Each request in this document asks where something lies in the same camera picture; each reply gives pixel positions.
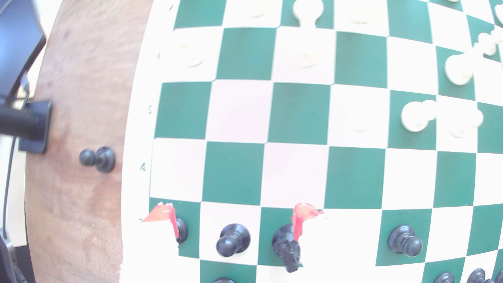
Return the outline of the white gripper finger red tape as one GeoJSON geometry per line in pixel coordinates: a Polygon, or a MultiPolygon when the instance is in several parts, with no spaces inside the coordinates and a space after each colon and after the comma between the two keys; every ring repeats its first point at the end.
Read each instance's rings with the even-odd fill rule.
{"type": "Polygon", "coordinates": [[[337,236],[343,234],[332,214],[308,203],[298,203],[293,208],[293,237],[299,245],[299,262],[302,264],[299,282],[324,282],[330,272],[340,266],[342,254],[336,244],[342,243],[337,236]]]}
{"type": "Polygon", "coordinates": [[[158,203],[123,239],[122,282],[179,282],[178,236],[173,203],[158,203]]]}

